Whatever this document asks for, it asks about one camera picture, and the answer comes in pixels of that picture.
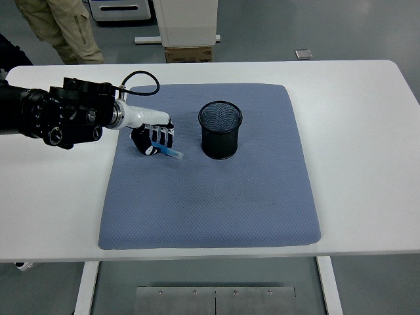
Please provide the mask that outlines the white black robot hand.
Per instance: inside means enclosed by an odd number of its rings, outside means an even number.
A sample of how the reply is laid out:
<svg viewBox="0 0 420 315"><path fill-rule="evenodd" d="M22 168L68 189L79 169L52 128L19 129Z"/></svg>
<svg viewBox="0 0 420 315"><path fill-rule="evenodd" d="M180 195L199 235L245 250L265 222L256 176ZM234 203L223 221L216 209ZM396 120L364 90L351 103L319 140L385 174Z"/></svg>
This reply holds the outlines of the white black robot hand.
<svg viewBox="0 0 420 315"><path fill-rule="evenodd" d="M172 148L175 132L168 113L128 105L124 105L123 109L120 127L132 129L131 139L141 154L152 156L160 153L161 149L153 142Z"/></svg>

